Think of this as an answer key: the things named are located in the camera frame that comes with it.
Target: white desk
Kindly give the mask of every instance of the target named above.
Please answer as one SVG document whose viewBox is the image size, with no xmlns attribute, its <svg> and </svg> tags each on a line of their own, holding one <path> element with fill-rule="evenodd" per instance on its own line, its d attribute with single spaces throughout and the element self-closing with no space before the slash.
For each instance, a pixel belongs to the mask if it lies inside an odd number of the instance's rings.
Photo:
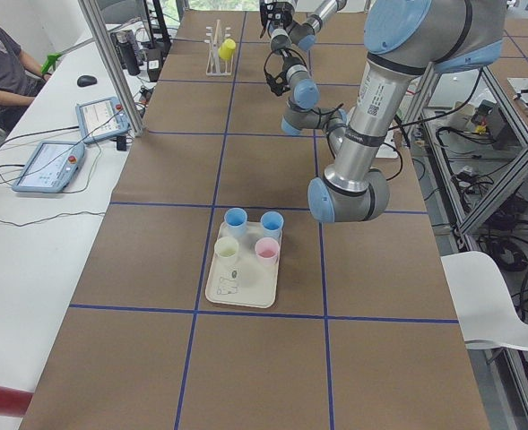
<svg viewBox="0 0 528 430">
<path fill-rule="evenodd" d="M 82 74 L 96 76 L 98 83 L 79 88 L 76 80 Z M 141 75 L 147 79 L 145 72 Z M 133 94 L 142 85 L 132 76 L 128 84 Z M 92 43 L 66 56 L 9 137 L 78 125 L 77 103 L 113 95 Z M 39 140 L 47 138 L 77 142 L 80 133 L 48 133 L 11 141 L 0 150 L 0 165 L 24 164 Z M 62 212 L 106 211 L 127 153 L 117 151 L 113 142 L 100 146 L 102 155 L 86 191 L 25 196 L 9 185 L 0 185 L 0 219 L 24 223 Z M 87 148 L 84 166 L 66 191 L 86 185 L 98 153 L 96 145 Z M 20 169 L 1 171 L 10 179 Z M 99 216 L 79 215 L 24 228 L 0 224 L 0 385 L 35 390 L 101 221 Z M 16 429 L 20 422 L 19 418 L 0 417 L 0 430 Z"/>
</svg>

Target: red tube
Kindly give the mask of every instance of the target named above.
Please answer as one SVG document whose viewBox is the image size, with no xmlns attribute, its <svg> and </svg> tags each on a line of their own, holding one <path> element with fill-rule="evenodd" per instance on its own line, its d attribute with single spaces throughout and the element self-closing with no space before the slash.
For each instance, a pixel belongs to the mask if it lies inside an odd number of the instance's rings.
<svg viewBox="0 0 528 430">
<path fill-rule="evenodd" d="M 0 415 L 24 417 L 31 399 L 31 392 L 0 386 Z"/>
</svg>

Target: yellow cup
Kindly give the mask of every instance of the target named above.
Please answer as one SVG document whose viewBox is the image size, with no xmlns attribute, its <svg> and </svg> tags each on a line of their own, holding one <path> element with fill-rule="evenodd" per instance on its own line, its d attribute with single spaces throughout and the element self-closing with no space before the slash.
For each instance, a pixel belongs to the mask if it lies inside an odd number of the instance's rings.
<svg viewBox="0 0 528 430">
<path fill-rule="evenodd" d="M 236 42 L 233 39 L 225 39 L 218 48 L 218 55 L 224 61 L 229 61 L 236 51 Z"/>
</svg>

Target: black mouse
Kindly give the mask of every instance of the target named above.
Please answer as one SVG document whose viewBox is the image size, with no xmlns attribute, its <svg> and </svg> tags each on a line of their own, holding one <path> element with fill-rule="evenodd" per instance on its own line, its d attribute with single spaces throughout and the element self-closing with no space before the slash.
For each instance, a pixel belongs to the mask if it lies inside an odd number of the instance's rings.
<svg viewBox="0 0 528 430">
<path fill-rule="evenodd" d="M 89 85 L 94 85 L 98 80 L 94 76 L 89 74 L 84 74 L 76 80 L 76 85 L 79 87 L 88 87 Z"/>
</svg>

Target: pink cup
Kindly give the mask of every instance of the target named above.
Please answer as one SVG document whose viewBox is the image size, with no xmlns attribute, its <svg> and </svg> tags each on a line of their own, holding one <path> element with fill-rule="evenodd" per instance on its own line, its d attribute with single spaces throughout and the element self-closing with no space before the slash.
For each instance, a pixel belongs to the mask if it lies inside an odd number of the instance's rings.
<svg viewBox="0 0 528 430">
<path fill-rule="evenodd" d="M 280 244 L 272 237 L 262 237 L 255 243 L 255 255 L 263 266 L 273 266 L 278 261 Z"/>
</svg>

